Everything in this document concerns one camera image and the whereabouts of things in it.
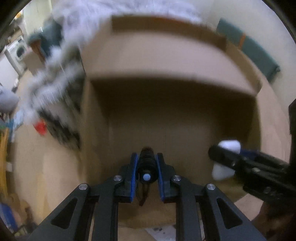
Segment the person's right hand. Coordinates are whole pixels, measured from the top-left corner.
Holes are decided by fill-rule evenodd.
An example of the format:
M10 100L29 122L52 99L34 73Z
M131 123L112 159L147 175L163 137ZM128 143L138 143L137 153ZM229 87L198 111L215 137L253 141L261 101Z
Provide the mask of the person's right hand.
M251 222L266 240L295 240L295 206L264 202Z

